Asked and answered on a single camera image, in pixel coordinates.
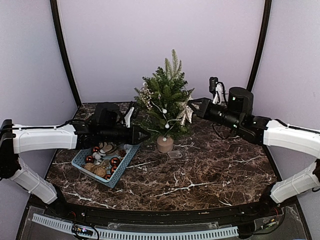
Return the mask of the silver glitter star topper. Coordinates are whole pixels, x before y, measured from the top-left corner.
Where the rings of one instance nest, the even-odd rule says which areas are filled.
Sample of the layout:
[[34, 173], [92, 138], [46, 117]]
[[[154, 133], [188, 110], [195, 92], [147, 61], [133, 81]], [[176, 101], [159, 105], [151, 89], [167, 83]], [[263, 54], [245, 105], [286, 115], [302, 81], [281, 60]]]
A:
[[184, 101], [178, 102], [179, 113], [177, 115], [177, 119], [181, 126], [185, 126], [186, 122], [192, 123], [193, 110], [188, 106], [188, 102], [192, 100], [192, 96], [189, 95], [188, 98]]

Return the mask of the wooden heart ornament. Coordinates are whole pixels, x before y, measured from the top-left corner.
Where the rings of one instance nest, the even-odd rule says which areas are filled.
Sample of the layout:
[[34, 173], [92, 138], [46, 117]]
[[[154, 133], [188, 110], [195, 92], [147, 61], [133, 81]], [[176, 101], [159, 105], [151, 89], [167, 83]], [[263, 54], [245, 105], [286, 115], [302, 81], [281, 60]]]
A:
[[107, 155], [107, 154], [111, 154], [116, 150], [116, 145], [113, 144], [112, 142], [108, 143], [108, 142], [103, 142], [99, 144], [99, 153], [101, 155]]

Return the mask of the white ball string lights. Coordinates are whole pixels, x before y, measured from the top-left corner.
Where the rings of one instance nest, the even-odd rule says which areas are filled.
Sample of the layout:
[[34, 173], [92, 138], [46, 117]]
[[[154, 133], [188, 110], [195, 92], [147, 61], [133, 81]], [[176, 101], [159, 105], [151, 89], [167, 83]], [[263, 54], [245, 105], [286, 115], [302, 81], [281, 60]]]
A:
[[157, 150], [166, 154], [173, 150], [174, 139], [182, 133], [178, 103], [185, 98], [183, 81], [145, 77], [142, 87], [148, 88], [151, 95], [151, 110], [148, 110], [139, 98], [137, 101], [145, 113], [143, 126], [151, 133]]

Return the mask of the small green christmas tree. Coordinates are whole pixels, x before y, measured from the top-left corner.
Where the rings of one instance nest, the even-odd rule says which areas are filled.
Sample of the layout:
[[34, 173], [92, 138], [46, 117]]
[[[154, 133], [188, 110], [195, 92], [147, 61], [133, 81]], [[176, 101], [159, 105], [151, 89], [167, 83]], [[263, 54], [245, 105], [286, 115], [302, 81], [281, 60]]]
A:
[[177, 52], [171, 51], [171, 60], [166, 58], [152, 76], [144, 76], [143, 86], [135, 88], [134, 97], [140, 110], [139, 125], [151, 134], [157, 150], [168, 153], [173, 150], [174, 140], [190, 133], [193, 110], [188, 106], [193, 89], [182, 70], [182, 61]]

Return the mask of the twine ball ornament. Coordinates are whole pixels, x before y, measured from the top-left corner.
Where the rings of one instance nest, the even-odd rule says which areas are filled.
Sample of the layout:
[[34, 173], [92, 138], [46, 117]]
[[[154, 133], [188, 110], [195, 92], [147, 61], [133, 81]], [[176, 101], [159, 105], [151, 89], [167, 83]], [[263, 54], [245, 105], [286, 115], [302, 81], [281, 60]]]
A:
[[93, 171], [93, 173], [100, 178], [104, 178], [107, 174], [107, 171], [104, 167], [99, 166]]

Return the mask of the gold merry christmas sign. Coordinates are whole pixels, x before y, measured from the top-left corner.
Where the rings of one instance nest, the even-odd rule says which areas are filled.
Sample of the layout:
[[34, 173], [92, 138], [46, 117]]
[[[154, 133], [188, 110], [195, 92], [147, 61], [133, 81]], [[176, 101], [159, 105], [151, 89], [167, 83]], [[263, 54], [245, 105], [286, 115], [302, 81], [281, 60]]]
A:
[[147, 87], [142, 87], [139, 90], [139, 99], [145, 105], [148, 110], [152, 109], [151, 99], [152, 99], [152, 92]]

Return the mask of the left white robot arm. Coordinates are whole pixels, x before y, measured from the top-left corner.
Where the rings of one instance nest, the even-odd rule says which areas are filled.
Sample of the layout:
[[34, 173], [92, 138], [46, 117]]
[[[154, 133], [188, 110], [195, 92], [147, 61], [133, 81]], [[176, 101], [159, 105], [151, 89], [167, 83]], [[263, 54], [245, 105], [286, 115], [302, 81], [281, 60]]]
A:
[[70, 206], [60, 188], [46, 181], [23, 160], [24, 155], [54, 150], [85, 150], [102, 143], [138, 145], [150, 133], [132, 122], [137, 107], [131, 103], [125, 113], [112, 102], [96, 105], [87, 119], [70, 119], [58, 125], [22, 125], [5, 119], [0, 126], [0, 177], [15, 182], [38, 197], [60, 218], [67, 218]]

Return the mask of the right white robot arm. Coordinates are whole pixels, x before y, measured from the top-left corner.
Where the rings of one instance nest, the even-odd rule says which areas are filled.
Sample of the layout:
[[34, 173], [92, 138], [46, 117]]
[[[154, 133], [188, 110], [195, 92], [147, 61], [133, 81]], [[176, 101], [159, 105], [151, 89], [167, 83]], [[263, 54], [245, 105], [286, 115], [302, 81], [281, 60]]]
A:
[[255, 205], [255, 213], [266, 217], [276, 205], [320, 187], [320, 132], [290, 125], [280, 119], [254, 115], [253, 103], [252, 92], [232, 87], [228, 91], [226, 106], [206, 97], [189, 100], [187, 104], [197, 117], [230, 128], [250, 144], [267, 147], [271, 151], [282, 149], [293, 157], [294, 164], [298, 157], [308, 161], [291, 167], [285, 179], [265, 188], [260, 202]]

